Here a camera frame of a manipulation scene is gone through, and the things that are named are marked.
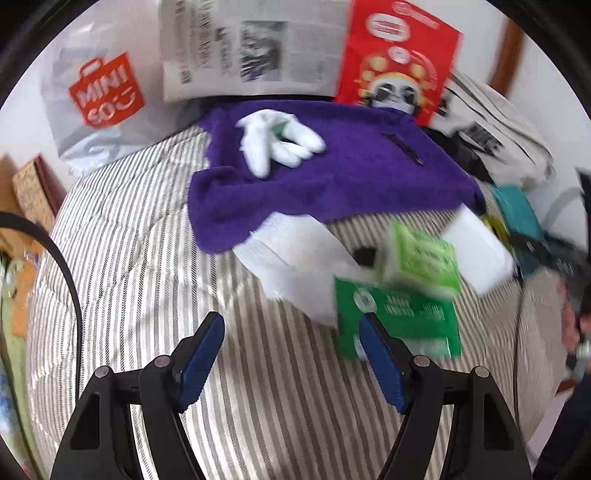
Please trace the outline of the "person's hand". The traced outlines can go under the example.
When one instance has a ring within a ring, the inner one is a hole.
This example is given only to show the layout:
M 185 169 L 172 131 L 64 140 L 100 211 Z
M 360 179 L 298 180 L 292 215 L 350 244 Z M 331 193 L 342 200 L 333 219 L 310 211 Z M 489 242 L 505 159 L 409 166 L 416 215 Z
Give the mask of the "person's hand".
M 562 284 L 558 292 L 563 300 L 561 310 L 562 344 L 569 354 L 574 354 L 583 340 L 583 336 L 590 332 L 590 316 L 577 317 L 571 305 L 568 290 Z

